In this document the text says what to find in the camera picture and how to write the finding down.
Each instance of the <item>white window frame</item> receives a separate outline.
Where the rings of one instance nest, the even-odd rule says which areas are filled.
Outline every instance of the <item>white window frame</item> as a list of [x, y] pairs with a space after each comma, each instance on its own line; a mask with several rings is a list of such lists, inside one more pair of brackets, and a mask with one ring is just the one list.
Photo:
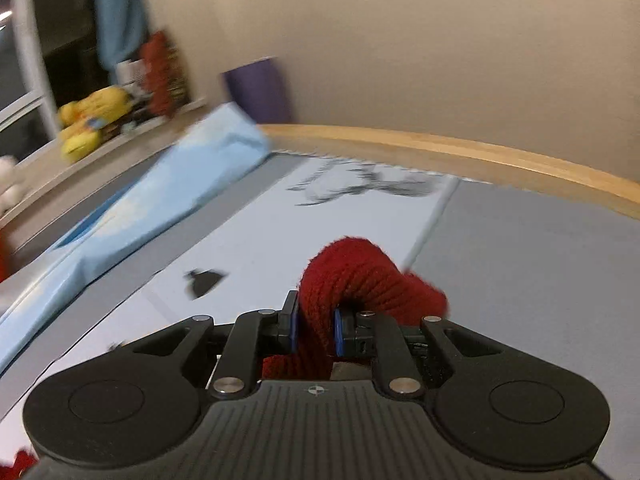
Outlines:
[[49, 139], [53, 140], [60, 124], [40, 50], [33, 0], [11, 0], [11, 3], [15, 48], [27, 93], [0, 110], [0, 136], [7, 126], [37, 110]]

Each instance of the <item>light blue fabric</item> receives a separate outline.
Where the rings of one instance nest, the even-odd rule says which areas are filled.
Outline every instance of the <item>light blue fabric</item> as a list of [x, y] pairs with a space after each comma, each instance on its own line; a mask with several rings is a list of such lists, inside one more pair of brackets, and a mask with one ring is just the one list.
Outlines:
[[129, 59], [148, 34], [142, 0], [94, 0], [100, 64], [111, 74], [118, 63]]
[[235, 104], [217, 108], [107, 208], [0, 283], [0, 373], [89, 283], [260, 164], [269, 141]]

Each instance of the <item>ribbed black surface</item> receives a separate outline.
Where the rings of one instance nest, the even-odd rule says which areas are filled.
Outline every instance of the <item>ribbed black surface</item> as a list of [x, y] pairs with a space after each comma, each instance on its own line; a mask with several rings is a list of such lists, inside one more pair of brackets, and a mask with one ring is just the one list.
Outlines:
[[247, 399], [218, 402], [181, 446], [143, 465], [82, 471], [43, 460], [26, 480], [595, 480], [589, 465], [509, 472], [446, 442], [412, 402], [379, 396], [370, 381], [265, 381]]

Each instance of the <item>blue curtain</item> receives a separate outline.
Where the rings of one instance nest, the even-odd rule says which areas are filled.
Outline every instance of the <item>blue curtain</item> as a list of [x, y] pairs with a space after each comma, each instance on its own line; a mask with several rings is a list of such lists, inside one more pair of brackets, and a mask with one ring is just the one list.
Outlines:
[[142, 0], [94, 0], [100, 64], [115, 78], [115, 67], [129, 59], [146, 40], [148, 28]]

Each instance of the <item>wooden bed frame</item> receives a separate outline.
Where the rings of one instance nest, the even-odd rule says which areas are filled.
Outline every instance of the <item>wooden bed frame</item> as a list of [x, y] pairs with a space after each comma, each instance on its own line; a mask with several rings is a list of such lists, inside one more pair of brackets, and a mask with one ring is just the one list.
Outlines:
[[345, 126], [265, 124], [274, 149], [439, 171], [594, 203], [640, 219], [640, 184], [604, 171], [474, 140]]

